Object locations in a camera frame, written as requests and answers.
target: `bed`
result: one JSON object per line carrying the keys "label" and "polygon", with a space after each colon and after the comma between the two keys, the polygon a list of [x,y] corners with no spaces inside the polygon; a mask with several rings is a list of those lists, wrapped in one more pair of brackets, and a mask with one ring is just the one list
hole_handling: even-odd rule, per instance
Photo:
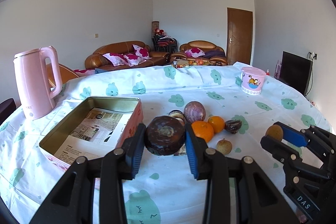
{"label": "bed", "polygon": [[[56,97],[56,108],[45,117],[28,121],[19,107],[0,126],[0,195],[19,223],[29,223],[43,199],[62,176],[61,169],[40,151],[42,138],[88,96],[139,97],[145,124],[173,109],[183,110],[189,101],[201,102],[211,115],[225,120],[240,119],[243,126],[235,135],[221,132],[220,139],[233,145],[229,157],[252,156],[282,192],[285,176],[282,164],[261,148],[266,129],[276,121],[297,130],[317,125],[333,131],[325,117],[299,92],[267,76],[258,96],[241,91],[241,63],[233,66],[172,66],[112,71],[70,80]],[[320,166],[306,148],[295,147],[304,162]],[[196,181],[186,156],[155,156],[146,149],[140,171],[123,184],[129,223],[201,223],[206,181]],[[94,223],[98,223],[98,196],[95,190]]]}

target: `power cord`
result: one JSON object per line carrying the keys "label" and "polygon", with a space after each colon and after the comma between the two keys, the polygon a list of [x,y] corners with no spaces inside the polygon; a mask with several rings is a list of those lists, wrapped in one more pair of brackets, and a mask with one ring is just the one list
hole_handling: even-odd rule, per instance
{"label": "power cord", "polygon": [[314,59],[311,60],[312,61],[312,65],[311,65],[311,86],[310,86],[310,90],[308,91],[307,95],[309,94],[309,92],[311,91],[312,87],[313,87],[313,66],[314,66]]}

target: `white wall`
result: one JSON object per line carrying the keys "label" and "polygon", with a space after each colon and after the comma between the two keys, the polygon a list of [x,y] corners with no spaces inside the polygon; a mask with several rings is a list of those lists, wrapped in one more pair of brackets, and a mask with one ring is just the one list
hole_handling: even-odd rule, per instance
{"label": "white wall", "polygon": [[282,52],[306,57],[316,52],[313,98],[336,127],[336,9],[331,0],[255,0],[256,37],[253,66],[274,73]]}
{"label": "white wall", "polygon": [[153,0],[153,20],[160,21],[160,28],[179,45],[206,40],[226,51],[228,7],[254,16],[254,0]]}
{"label": "white wall", "polygon": [[0,102],[18,101],[14,54],[53,45],[60,63],[83,69],[85,58],[100,46],[127,40],[151,45],[151,22],[152,0],[1,2]]}

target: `purple blanket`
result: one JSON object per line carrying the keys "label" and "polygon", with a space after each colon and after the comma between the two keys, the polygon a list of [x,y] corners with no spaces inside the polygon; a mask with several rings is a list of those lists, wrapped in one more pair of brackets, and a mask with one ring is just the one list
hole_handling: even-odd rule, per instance
{"label": "purple blanket", "polygon": [[202,57],[208,58],[210,59],[211,57],[226,57],[225,56],[225,52],[222,51],[216,51],[216,50],[212,50],[212,51],[207,51],[205,52],[205,55]]}

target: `television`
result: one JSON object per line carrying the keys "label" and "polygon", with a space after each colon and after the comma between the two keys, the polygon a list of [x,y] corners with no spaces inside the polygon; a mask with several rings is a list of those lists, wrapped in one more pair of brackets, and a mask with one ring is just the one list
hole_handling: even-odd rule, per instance
{"label": "television", "polygon": [[279,81],[306,96],[313,62],[301,56],[283,52]]}

